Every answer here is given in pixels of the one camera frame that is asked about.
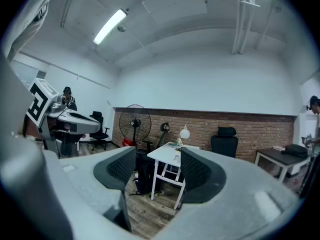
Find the black bag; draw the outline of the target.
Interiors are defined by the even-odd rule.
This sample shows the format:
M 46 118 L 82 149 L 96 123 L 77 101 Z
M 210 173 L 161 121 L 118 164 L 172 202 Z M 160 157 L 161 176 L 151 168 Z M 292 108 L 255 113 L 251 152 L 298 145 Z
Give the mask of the black bag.
M 298 158 L 307 158 L 308 150 L 307 148 L 298 144 L 289 144 L 284 148 L 284 150 L 281 151 L 281 154 L 290 155 Z

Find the dark-top side table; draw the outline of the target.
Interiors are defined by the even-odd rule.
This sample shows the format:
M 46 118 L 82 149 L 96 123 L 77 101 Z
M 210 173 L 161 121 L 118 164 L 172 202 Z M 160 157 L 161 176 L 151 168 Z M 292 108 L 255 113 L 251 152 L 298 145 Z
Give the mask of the dark-top side table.
M 287 175 L 289 178 L 296 176 L 301 167 L 305 166 L 310 160 L 309 156 L 301 158 L 289 154 L 282 154 L 280 150 L 274 148 L 257 150 L 255 165 L 258 165 L 260 158 L 264 158 L 280 167 L 279 182 L 283 182 Z

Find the large black floor fan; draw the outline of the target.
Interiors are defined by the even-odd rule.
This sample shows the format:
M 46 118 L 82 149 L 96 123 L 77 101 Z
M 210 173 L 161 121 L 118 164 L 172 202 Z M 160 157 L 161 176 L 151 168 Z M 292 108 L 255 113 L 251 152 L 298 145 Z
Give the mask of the large black floor fan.
M 141 105 L 132 104 L 123 109 L 119 117 L 119 129 L 124 138 L 136 142 L 147 138 L 151 130 L 149 112 Z

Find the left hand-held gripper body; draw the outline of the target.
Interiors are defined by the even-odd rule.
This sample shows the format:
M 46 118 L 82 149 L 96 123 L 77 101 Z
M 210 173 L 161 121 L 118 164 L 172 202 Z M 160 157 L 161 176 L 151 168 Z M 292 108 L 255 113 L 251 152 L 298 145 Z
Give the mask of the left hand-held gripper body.
M 66 97 L 44 79 L 35 78 L 28 88 L 33 101 L 25 115 L 25 135 L 43 143 L 43 148 L 56 153 L 59 158 L 72 154 L 72 121 Z

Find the black backpack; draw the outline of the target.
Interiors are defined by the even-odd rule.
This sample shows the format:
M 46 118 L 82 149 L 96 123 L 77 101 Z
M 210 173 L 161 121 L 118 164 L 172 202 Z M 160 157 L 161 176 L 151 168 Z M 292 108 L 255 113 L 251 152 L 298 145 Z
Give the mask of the black backpack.
M 136 192 L 132 195 L 142 196 L 152 193 L 154 169 L 154 164 L 151 162 L 146 162 L 138 168 L 133 180 L 136 185 Z

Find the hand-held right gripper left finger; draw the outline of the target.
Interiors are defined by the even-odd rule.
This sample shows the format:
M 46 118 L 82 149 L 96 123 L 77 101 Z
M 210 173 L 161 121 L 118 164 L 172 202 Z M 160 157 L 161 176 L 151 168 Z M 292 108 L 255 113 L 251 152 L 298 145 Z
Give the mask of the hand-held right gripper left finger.
M 136 166 L 132 147 L 64 158 L 60 163 L 76 191 L 96 212 L 131 232 L 125 187 Z

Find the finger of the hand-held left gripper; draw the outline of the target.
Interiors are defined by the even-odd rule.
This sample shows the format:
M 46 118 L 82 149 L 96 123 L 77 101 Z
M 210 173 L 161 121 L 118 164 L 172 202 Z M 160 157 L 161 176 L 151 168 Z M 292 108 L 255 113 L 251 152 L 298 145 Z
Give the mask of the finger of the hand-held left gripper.
M 66 108 L 57 117 L 57 131 L 82 137 L 86 134 L 95 134 L 101 128 L 101 124 L 78 111 Z

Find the black mesh office chair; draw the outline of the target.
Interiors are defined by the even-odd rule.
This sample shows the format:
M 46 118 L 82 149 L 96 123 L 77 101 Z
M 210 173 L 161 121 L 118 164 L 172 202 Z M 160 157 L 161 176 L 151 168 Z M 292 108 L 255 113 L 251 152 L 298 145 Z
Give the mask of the black mesh office chair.
M 165 138 L 165 135 L 169 132 L 170 125 L 168 122 L 162 123 L 160 126 L 160 131 L 162 132 L 162 135 L 160 137 L 160 140 L 156 146 L 155 149 L 151 149 L 151 145 L 153 144 L 152 141 L 149 140 L 143 140 L 142 142 L 147 145 L 147 149 L 137 149 L 136 150 L 136 161 L 135 161 L 135 169 L 134 171 L 138 171 L 140 167 L 144 164 L 151 163 L 153 161 L 152 158 L 148 157 L 147 155 L 151 153 L 152 151 L 160 148 L 163 145 L 163 141 Z

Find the person's light shirt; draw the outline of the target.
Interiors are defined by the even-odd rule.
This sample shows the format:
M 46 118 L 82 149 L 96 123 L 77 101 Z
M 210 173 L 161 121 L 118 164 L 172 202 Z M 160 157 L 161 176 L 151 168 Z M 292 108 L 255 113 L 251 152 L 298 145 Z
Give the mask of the person's light shirt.
M 0 41 L 4 56 L 12 62 L 20 50 L 43 25 L 49 10 L 50 0 L 27 0 L 11 21 Z

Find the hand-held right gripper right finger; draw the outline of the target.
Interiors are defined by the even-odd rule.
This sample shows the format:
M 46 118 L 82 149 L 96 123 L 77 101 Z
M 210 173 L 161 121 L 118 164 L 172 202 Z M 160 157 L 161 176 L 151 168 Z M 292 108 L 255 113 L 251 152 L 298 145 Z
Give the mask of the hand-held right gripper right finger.
M 154 240 L 262 240 L 294 215 L 299 199 L 250 162 L 183 147 L 181 208 Z

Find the gold lamp with globe shade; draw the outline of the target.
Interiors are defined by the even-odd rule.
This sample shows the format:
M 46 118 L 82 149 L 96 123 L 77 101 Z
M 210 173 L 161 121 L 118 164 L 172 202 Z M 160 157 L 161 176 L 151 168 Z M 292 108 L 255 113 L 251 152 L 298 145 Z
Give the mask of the gold lamp with globe shade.
M 187 126 L 184 125 L 180 128 L 180 132 L 178 134 L 178 143 L 181 147 L 184 146 L 183 139 L 188 139 L 190 137 L 190 131 L 188 130 Z

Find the black high-back office chair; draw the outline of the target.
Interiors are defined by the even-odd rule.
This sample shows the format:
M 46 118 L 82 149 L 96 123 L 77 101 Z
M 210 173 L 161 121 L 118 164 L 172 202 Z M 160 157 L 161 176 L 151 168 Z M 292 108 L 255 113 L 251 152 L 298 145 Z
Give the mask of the black high-back office chair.
M 238 147 L 237 131 L 234 127 L 219 126 L 217 134 L 210 139 L 213 153 L 235 158 Z

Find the ceiling tube light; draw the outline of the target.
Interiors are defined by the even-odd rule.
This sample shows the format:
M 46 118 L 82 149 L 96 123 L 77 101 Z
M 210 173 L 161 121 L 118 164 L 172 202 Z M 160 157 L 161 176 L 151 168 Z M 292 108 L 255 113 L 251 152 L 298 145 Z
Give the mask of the ceiling tube light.
M 113 30 L 113 28 L 116 27 L 126 16 L 127 13 L 125 11 L 123 11 L 122 9 L 118 9 L 103 25 L 103 27 L 95 36 L 93 42 L 96 45 L 99 45 L 104 40 L 104 38 Z

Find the white ceiling pipes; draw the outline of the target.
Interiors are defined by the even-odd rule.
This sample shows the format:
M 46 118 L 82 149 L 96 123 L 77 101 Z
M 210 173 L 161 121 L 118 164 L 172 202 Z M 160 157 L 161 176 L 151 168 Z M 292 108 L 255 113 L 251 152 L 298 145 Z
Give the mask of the white ceiling pipes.
M 246 16 L 246 6 L 249 6 L 248 20 L 244 35 L 242 36 Z M 234 41 L 231 51 L 232 54 L 243 53 L 249 32 L 251 30 L 255 8 L 260 7 L 260 5 L 256 4 L 256 0 L 235 0 L 236 17 Z

